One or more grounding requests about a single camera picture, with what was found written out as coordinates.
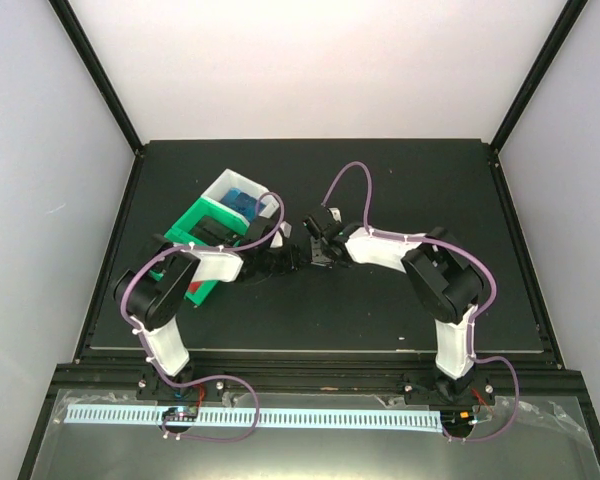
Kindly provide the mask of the red credit card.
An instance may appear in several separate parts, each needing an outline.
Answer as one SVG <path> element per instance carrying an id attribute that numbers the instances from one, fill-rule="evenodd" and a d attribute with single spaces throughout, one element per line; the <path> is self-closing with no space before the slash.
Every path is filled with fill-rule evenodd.
<path id="1" fill-rule="evenodd" d="M 187 292 L 191 295 L 205 296 L 205 287 L 203 282 L 192 282 Z"/>

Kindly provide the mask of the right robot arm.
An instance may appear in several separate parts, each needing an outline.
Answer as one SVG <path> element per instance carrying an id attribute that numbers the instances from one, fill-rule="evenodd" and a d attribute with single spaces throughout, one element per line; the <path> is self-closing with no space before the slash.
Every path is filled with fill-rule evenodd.
<path id="1" fill-rule="evenodd" d="M 471 390 L 475 365 L 474 320 L 485 281 L 450 243 L 443 228 L 402 234 L 362 224 L 346 225 L 332 209 L 319 207 L 303 225 L 320 252 L 334 263 L 371 264 L 405 274 L 434 319 L 437 352 L 434 388 L 456 403 Z"/>

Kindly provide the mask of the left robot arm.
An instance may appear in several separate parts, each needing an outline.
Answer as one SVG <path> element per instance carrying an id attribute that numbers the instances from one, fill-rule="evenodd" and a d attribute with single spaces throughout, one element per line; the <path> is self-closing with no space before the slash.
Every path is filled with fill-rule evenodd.
<path id="1" fill-rule="evenodd" d="M 195 384 L 177 324 L 190 287 L 290 274 L 308 260 L 308 254 L 290 240 L 291 227 L 283 221 L 258 217 L 244 233 L 211 221 L 202 231 L 203 239 L 189 241 L 154 235 L 141 261 L 127 269 L 112 289 L 146 361 L 160 374 L 159 386 L 173 399 L 187 397 Z"/>

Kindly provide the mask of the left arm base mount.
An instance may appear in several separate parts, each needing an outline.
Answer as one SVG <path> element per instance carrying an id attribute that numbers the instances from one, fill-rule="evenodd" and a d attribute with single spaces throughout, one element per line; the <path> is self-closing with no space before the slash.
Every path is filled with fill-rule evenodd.
<path id="1" fill-rule="evenodd" d="M 165 382 L 156 370 L 146 369 L 138 381 L 136 398 L 156 401 L 158 404 L 218 401 L 225 389 L 230 386 L 230 381 L 226 378 L 212 378 L 191 385 L 191 382 L 203 376 L 203 373 L 195 372 L 191 367 L 186 367 L 176 377 L 170 377 L 169 381 Z"/>

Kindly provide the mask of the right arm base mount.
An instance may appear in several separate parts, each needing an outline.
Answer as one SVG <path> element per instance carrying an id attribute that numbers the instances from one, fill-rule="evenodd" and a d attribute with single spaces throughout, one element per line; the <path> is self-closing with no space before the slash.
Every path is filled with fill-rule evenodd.
<path id="1" fill-rule="evenodd" d="M 487 375 L 475 368 L 464 377 L 454 380 L 437 369 L 407 371 L 399 390 L 407 404 L 429 406 L 471 407 L 482 402 L 495 403 L 493 392 L 488 392 Z"/>

